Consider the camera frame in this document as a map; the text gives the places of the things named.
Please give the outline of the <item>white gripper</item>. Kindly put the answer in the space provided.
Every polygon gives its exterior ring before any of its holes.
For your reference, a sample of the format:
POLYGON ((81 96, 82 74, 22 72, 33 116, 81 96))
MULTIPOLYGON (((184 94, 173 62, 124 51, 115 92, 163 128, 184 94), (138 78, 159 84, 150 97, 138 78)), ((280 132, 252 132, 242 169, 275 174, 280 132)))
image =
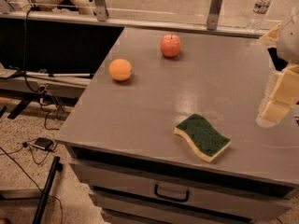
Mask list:
MULTIPOLYGON (((278 57, 288 63, 299 63, 299 4, 282 23, 276 24, 258 39, 268 48, 277 47, 278 57)), ((266 83, 260 104, 261 123, 280 123, 299 102, 299 65, 288 64, 282 71, 274 70, 266 83)))

